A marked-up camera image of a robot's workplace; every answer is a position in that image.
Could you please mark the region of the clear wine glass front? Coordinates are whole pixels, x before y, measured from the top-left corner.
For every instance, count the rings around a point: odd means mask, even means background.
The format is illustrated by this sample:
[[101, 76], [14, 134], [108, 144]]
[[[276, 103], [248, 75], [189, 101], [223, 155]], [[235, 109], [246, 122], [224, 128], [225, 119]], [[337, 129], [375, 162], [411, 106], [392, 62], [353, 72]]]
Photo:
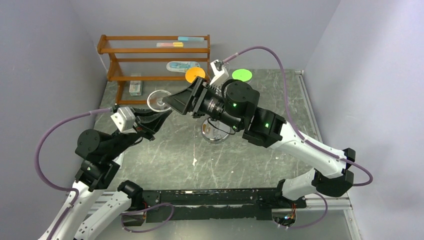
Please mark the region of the clear wine glass front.
[[146, 103], [147, 106], [154, 112], [161, 113], [171, 109], [166, 103], [163, 102], [163, 98], [170, 96], [171, 93], [167, 90], [155, 90], [149, 94]]

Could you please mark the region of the orange plastic wine glass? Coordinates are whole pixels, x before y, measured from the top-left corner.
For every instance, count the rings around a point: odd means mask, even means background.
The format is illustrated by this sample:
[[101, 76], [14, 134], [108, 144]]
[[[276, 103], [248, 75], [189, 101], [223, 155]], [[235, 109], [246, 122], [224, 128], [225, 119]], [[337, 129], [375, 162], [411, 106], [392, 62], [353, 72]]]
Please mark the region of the orange plastic wine glass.
[[206, 71], [201, 67], [191, 67], [191, 68], [189, 68], [186, 71], [184, 77], [185, 77], [185, 80], [190, 84], [193, 83], [196, 80], [197, 77], [206, 79], [207, 81], [210, 79], [209, 76], [207, 75]]

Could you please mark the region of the green plastic wine glass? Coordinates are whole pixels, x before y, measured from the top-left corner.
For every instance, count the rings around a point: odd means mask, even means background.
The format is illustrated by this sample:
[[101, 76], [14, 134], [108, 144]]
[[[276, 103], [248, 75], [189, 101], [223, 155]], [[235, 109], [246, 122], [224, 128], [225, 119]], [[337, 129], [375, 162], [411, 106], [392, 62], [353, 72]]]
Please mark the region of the green plastic wine glass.
[[240, 81], [242, 81], [242, 82], [249, 82], [251, 79], [252, 79], [252, 77], [253, 77], [253, 74], [252, 74], [252, 72], [250, 71], [250, 70], [248, 70], [248, 69], [245, 69], [245, 68], [240, 68], [240, 69], [236, 69], [232, 74], [231, 74], [231, 77], [234, 79], [234, 80], [240, 80]]

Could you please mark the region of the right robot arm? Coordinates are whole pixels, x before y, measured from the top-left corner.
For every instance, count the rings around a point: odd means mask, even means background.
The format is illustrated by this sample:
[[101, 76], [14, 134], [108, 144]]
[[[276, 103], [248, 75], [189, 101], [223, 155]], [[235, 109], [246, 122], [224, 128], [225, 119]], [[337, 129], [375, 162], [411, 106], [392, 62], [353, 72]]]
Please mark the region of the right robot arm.
[[274, 195], [278, 206], [288, 207], [314, 193], [344, 195], [354, 185], [354, 174], [345, 162], [348, 150], [333, 149], [296, 133], [284, 117], [259, 107], [259, 99], [260, 93], [240, 80], [228, 80], [217, 93], [205, 79], [197, 77], [188, 88], [165, 96], [163, 102], [181, 115], [207, 115], [242, 132], [250, 144], [279, 150], [311, 166], [307, 173], [284, 180]]

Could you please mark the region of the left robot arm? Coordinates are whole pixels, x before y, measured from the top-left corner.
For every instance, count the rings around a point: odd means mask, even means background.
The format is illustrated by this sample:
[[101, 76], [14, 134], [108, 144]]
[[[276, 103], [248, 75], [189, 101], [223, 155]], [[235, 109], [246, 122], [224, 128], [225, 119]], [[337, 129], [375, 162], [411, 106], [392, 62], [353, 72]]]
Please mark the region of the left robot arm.
[[154, 205], [145, 201], [143, 189], [126, 180], [105, 205], [90, 214], [93, 204], [120, 169], [116, 159], [143, 140], [154, 140], [155, 133], [171, 111], [113, 106], [91, 110], [86, 115], [103, 113], [111, 113], [117, 129], [111, 134], [95, 129], [87, 129], [80, 134], [75, 153], [82, 158], [82, 163], [72, 186], [64, 189], [68, 197], [41, 236], [43, 240], [93, 240], [115, 218], [145, 214], [155, 209]]

